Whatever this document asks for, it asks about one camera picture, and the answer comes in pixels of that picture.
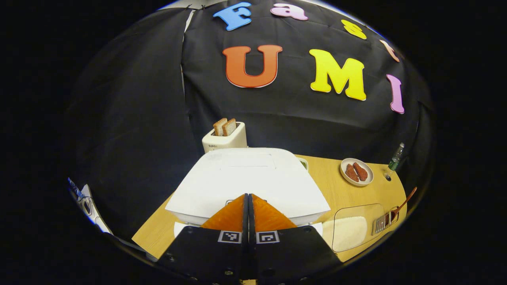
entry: bowl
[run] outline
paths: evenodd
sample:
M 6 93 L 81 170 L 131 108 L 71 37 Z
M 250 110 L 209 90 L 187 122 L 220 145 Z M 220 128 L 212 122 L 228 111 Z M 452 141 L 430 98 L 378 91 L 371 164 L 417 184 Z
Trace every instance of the bowl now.
M 356 181 L 350 179 L 347 176 L 347 174 L 345 174 L 345 171 L 347 170 L 347 164 L 353 165 L 354 162 L 357 162 L 359 164 L 359 166 L 364 168 L 366 170 L 366 172 L 368 173 L 368 178 L 366 178 L 365 181 L 359 180 L 359 182 L 356 182 Z M 346 158 L 346 159 L 342 160 L 342 163 L 340 164 L 340 172 L 341 172 L 343 178 L 345 178 L 345 180 L 347 180 L 352 185 L 363 187 L 363 186 L 370 184 L 373 181 L 372 169 L 366 163 L 364 163 L 358 159 L 355 159 L 355 158 Z

